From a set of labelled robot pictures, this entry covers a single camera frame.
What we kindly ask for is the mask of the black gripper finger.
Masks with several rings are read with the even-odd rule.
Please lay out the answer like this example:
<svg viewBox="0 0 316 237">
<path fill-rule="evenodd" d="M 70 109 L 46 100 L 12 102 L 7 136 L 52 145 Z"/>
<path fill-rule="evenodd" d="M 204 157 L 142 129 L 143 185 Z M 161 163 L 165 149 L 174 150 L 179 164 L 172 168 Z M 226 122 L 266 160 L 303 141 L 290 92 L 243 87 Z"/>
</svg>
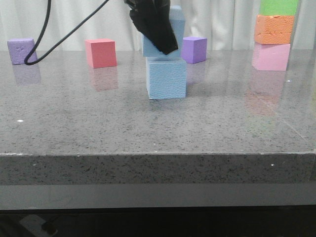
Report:
<svg viewBox="0 0 316 237">
<path fill-rule="evenodd" d="M 136 29 L 146 36 L 163 54 L 178 49 L 176 36 L 169 21 L 169 0 L 126 0 L 129 16 Z"/>
</svg>

